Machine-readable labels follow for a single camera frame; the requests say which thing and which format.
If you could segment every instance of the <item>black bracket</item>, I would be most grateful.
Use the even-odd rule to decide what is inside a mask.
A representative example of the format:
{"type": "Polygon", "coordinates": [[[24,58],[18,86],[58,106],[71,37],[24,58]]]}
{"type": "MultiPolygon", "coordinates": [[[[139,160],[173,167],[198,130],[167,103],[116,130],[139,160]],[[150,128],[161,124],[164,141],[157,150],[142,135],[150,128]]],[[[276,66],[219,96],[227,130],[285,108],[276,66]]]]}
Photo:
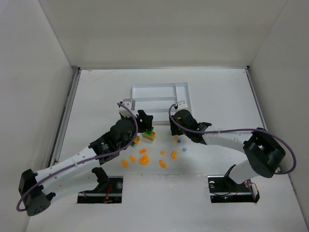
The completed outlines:
{"type": "MultiPolygon", "coordinates": [[[[138,110],[137,123],[140,133],[152,129],[153,116],[146,115],[143,110],[138,110]]],[[[129,143],[135,133],[134,120],[131,117],[123,117],[113,125],[109,132],[105,133],[95,141],[91,142],[88,148],[92,148],[99,156],[119,150],[129,143]]],[[[100,165],[119,156],[119,152],[112,156],[99,159],[100,165]]]]}
{"type": "Polygon", "coordinates": [[[270,135],[255,131],[252,134],[243,147],[249,163],[257,174],[271,178],[283,160],[285,151],[270,135]]]}
{"type": "MultiPolygon", "coordinates": [[[[24,171],[21,174],[18,191],[20,196],[23,196],[26,191],[28,191],[32,186],[34,186],[37,181],[35,179],[36,173],[31,169],[24,171]]],[[[35,187],[28,196],[23,199],[23,203],[26,207],[26,212],[28,216],[37,215],[50,206],[50,201],[55,196],[55,193],[51,192],[45,195],[42,192],[43,186],[35,187]]]]}
{"type": "MultiPolygon", "coordinates": [[[[207,127],[211,126],[211,123],[208,122],[197,123],[197,121],[192,117],[191,113],[188,110],[180,110],[176,112],[175,115],[173,115],[172,117],[179,125],[193,131],[205,131],[207,127]]],[[[202,137],[202,134],[184,131],[177,125],[175,125],[171,119],[169,119],[169,122],[172,136],[185,134],[194,143],[206,144],[202,137]]]]}
{"type": "Polygon", "coordinates": [[[109,182],[109,178],[106,175],[103,168],[97,167],[97,168],[92,169],[91,172],[94,173],[98,178],[98,186],[95,188],[95,190],[101,191],[102,189],[105,189],[109,182]]]}

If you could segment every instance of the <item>small screw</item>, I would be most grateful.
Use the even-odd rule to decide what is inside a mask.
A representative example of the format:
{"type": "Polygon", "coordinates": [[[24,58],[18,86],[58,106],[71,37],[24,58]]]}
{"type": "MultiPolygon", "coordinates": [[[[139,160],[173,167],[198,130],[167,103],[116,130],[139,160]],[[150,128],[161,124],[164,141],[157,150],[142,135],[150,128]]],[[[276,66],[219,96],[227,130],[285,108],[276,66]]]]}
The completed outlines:
{"type": "Polygon", "coordinates": [[[209,182],[209,187],[210,187],[211,189],[215,188],[214,181],[210,181],[210,182],[209,182]]]}
{"type": "Polygon", "coordinates": [[[122,189],[122,183],[121,183],[121,182],[118,182],[118,183],[116,184],[116,187],[117,187],[118,189],[122,189]]]}

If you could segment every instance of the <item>green block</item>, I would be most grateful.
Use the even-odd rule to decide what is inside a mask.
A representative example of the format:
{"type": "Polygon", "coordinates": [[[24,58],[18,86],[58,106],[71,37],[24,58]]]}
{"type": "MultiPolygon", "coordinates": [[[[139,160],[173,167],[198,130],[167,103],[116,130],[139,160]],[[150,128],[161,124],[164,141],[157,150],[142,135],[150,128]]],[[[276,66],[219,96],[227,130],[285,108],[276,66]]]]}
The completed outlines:
{"type": "Polygon", "coordinates": [[[149,132],[145,132],[145,134],[147,134],[147,135],[151,135],[151,133],[153,132],[153,130],[154,130],[154,127],[151,127],[151,130],[149,131],[149,132]]]}

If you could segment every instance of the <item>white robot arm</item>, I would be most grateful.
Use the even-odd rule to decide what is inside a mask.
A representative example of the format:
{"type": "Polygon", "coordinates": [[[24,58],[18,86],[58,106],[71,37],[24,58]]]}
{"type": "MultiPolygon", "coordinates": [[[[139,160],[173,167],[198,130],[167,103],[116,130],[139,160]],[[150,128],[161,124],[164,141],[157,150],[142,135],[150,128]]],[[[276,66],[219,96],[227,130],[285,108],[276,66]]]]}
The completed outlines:
{"type": "Polygon", "coordinates": [[[233,165],[222,177],[212,177],[210,192],[237,192],[240,184],[255,176],[271,178],[285,156],[284,149],[274,139],[274,135],[262,128],[223,130],[214,128],[211,123],[197,123],[187,110],[187,104],[180,101],[169,109],[170,129],[172,135],[186,135],[195,143],[219,145],[244,153],[248,160],[233,165]]]}
{"type": "Polygon", "coordinates": [[[18,211],[34,216],[62,197],[106,188],[109,178],[101,165],[118,157],[121,150],[132,144],[138,132],[152,129],[153,116],[146,115],[143,110],[135,113],[133,100],[124,100],[120,106],[121,119],[78,154],[52,167],[37,172],[28,169],[22,173],[18,211]],[[21,202],[25,209],[19,208],[21,202]]]}

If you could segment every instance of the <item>orange gear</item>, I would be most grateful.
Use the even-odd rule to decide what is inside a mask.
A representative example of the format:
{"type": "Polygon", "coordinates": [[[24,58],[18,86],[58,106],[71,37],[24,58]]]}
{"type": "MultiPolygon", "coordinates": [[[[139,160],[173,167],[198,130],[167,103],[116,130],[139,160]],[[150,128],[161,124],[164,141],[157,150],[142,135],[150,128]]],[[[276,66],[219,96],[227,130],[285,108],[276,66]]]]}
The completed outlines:
{"type": "Polygon", "coordinates": [[[147,155],[143,155],[143,157],[140,159],[140,163],[142,165],[147,165],[149,163],[149,157],[147,155]]]}

